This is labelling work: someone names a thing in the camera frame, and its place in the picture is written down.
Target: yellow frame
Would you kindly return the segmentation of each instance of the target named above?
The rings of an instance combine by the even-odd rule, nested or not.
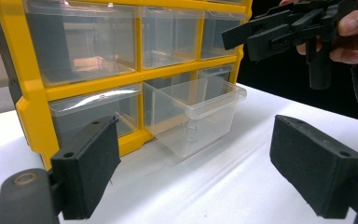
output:
[[[177,7],[202,9],[246,14],[247,20],[252,15],[252,0],[244,0],[243,5],[219,4],[205,0],[79,0],[83,2],[114,3],[133,6]],[[20,83],[22,97],[16,103],[21,125],[30,148],[39,153],[46,169],[50,169],[50,158],[59,150],[58,140],[54,131],[48,102],[80,94],[103,91],[131,83],[139,83],[156,77],[169,77],[183,72],[214,67],[221,64],[234,63],[235,69],[230,74],[229,82],[235,83],[243,56],[242,47],[236,54],[217,59],[200,59],[203,19],[200,19],[198,47],[195,62],[183,63],[152,70],[142,68],[142,34],[141,19],[136,19],[137,71],[135,73],[107,77],[88,82],[70,85],[45,87],[39,72],[34,46],[25,19],[22,0],[0,0],[0,22],[5,34],[10,55]],[[153,135],[143,126],[143,96],[138,96],[139,130],[119,138],[120,156],[140,148]]]

